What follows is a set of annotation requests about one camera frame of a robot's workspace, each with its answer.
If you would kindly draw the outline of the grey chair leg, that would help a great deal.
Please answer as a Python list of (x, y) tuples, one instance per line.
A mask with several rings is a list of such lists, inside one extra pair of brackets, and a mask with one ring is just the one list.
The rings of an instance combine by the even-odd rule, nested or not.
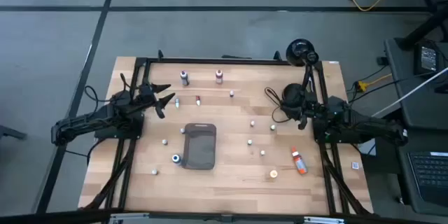
[(27, 135), (15, 129), (0, 125), (0, 139), (3, 137), (13, 137), (15, 139), (23, 140), (27, 137)]

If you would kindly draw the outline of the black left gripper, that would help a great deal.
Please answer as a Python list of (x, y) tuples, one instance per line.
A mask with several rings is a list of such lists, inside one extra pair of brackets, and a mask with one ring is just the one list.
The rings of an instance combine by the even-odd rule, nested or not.
[(157, 85), (154, 83), (142, 83), (139, 86), (139, 101), (143, 104), (151, 104), (151, 106), (155, 107), (155, 112), (157, 116), (161, 119), (165, 117), (162, 110), (166, 105), (171, 101), (173, 97), (175, 97), (175, 93), (168, 94), (165, 97), (157, 98), (155, 95), (170, 88), (170, 84)]

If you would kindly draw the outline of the orange-red food coloring bottle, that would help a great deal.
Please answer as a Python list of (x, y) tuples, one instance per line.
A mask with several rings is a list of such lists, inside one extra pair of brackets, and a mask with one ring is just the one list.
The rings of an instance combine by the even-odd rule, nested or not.
[(301, 154), (299, 154), (299, 152), (297, 151), (297, 148), (292, 147), (291, 152), (292, 152), (291, 155), (293, 157), (293, 161), (295, 163), (298, 173), (301, 175), (306, 174), (308, 172), (308, 169), (306, 167), (305, 162), (302, 159)]

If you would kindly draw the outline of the black crossbeam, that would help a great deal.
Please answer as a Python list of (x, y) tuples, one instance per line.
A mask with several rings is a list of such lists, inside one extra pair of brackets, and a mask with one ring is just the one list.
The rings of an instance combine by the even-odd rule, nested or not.
[[(233, 223), (236, 221), (284, 221), (304, 224), (305, 216), (313, 215), (270, 215), (270, 214), (240, 214), (240, 213), (168, 213), (168, 212), (138, 212), (123, 211), (123, 209), (81, 209), (54, 213), (33, 213), (16, 216), (0, 216), (0, 224), (92, 224), (108, 221), (111, 214), (149, 213), (150, 218), (167, 218), (182, 220), (218, 221)], [(319, 216), (344, 219), (345, 224), (434, 224), (417, 220), (383, 218), (376, 215), (353, 215), (335, 213), (329, 216)]]

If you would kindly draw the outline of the white rod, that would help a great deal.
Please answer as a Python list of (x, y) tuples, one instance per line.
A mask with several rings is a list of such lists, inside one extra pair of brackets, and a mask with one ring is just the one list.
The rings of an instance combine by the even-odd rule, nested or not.
[(388, 106), (385, 106), (384, 108), (382, 108), (380, 111), (372, 114), (372, 117), (376, 117), (378, 116), (380, 113), (383, 113), (384, 111), (390, 109), (391, 107), (395, 106), (396, 104), (399, 104), (401, 101), (405, 100), (406, 98), (410, 97), (411, 95), (413, 95), (417, 90), (421, 89), (422, 87), (424, 87), (425, 85), (429, 84), (431, 81), (434, 81), (436, 78), (438, 78), (439, 76), (441, 76), (442, 74), (445, 74), (446, 72), (448, 72), (448, 67), (444, 68), (443, 70), (441, 70), (440, 72), (438, 72), (437, 74), (435, 74), (434, 76), (432, 76), (431, 78), (429, 78), (428, 80), (425, 80), (423, 83), (421, 83), (420, 85), (416, 86), (414, 89), (410, 90), (408, 93), (406, 93), (405, 95), (403, 95), (401, 98), (395, 100), (393, 103), (389, 104)]

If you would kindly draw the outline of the smoky transparent plastic bin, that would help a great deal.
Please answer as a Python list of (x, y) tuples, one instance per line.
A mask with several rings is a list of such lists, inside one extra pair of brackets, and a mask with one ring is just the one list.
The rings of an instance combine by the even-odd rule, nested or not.
[(216, 160), (216, 126), (188, 123), (184, 128), (184, 169), (212, 170)]

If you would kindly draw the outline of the black aluminium table frame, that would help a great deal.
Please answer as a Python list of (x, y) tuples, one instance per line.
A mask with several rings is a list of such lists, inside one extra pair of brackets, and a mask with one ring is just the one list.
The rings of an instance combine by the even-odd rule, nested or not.
[[(335, 183), (323, 175), (320, 148), (311, 126), (299, 130), (266, 97), (265, 88), (277, 92), (299, 83), (304, 69), (272, 60), (231, 62), (224, 59), (164, 58), (148, 65), (144, 75), (135, 57), (115, 61), (108, 91), (120, 89), (120, 75), (136, 74), (139, 81), (170, 84), (176, 96), (164, 118), (147, 110), (127, 185), (117, 189), (113, 206), (128, 211), (194, 214), (326, 215), (329, 203), (340, 211), (342, 201)], [(216, 71), (223, 72), (217, 84)], [(182, 85), (180, 72), (188, 73)], [(201, 105), (197, 106), (196, 96)], [(179, 98), (180, 106), (175, 107)], [(212, 170), (189, 170), (172, 162), (182, 154), (188, 123), (216, 126), (216, 160)], [(291, 155), (296, 147), (308, 169), (299, 174)], [(276, 178), (270, 171), (277, 170)]]

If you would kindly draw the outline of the black desk lamp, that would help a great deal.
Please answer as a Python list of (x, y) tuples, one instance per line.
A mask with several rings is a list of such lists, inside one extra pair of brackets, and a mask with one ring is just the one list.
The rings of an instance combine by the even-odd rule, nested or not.
[(287, 47), (286, 59), (294, 67), (305, 67), (305, 73), (301, 84), (291, 83), (283, 89), (283, 102), (304, 102), (312, 67), (319, 61), (319, 55), (310, 41), (298, 38)]

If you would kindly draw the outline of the black stand legs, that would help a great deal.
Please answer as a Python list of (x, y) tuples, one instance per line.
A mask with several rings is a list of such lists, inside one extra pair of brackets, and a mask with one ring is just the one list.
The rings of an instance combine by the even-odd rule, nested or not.
[(448, 28), (444, 21), (448, 20), (448, 0), (435, 2), (433, 0), (423, 0), (431, 16), (414, 31), (406, 35), (405, 38), (398, 39), (398, 45), (403, 50), (409, 50), (417, 42), (439, 27), (442, 32), (442, 43), (448, 43)]

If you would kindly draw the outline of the white paper sheet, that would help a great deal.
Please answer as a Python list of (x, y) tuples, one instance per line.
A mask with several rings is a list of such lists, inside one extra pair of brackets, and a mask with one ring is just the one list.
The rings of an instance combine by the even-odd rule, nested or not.
[(362, 154), (365, 155), (376, 155), (376, 140), (371, 139), (365, 143), (358, 144), (358, 149)]

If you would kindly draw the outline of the black side desk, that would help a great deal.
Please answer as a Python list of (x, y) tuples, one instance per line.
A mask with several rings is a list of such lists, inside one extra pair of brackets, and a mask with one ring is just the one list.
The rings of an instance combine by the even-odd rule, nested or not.
[(448, 130), (406, 129), (408, 142), (396, 147), (400, 167), (398, 181), (404, 203), (410, 205), (418, 214), (448, 217), (448, 207), (440, 206), (421, 199), (412, 175), (410, 152), (448, 152)]
[(448, 85), (448, 71), (433, 80), (432, 75), (419, 76), (414, 72), (414, 51), (402, 50), (395, 39), (384, 42), (385, 53), (391, 67), (395, 88), (402, 97), (400, 102), (402, 116), (408, 127), (448, 130), (448, 93), (435, 90)]

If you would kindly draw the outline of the black power adapter with label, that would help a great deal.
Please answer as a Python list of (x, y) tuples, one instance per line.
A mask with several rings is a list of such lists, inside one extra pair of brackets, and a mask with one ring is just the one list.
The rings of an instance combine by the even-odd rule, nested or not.
[(414, 45), (414, 74), (434, 74), (439, 70), (439, 52), (434, 42), (420, 41)]

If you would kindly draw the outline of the black laptop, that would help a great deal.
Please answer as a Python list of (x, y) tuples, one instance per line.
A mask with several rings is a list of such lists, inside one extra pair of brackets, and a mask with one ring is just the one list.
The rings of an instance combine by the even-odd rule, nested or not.
[(407, 154), (421, 199), (448, 207), (448, 152)]

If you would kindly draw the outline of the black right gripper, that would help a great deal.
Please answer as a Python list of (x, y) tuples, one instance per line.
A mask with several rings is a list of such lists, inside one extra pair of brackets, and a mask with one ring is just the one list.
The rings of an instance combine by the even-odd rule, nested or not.
[(328, 107), (313, 101), (282, 102), (281, 109), (290, 120), (299, 120), (297, 128), (303, 130), (309, 118), (322, 119), (328, 115)]

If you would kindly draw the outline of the silver bracket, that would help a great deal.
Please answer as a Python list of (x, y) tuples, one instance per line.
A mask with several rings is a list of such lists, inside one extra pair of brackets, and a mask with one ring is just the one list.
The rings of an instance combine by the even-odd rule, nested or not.
[(344, 219), (319, 216), (305, 216), (304, 224), (345, 224)]
[(123, 224), (124, 221), (134, 221), (150, 218), (149, 213), (113, 213), (107, 224)]

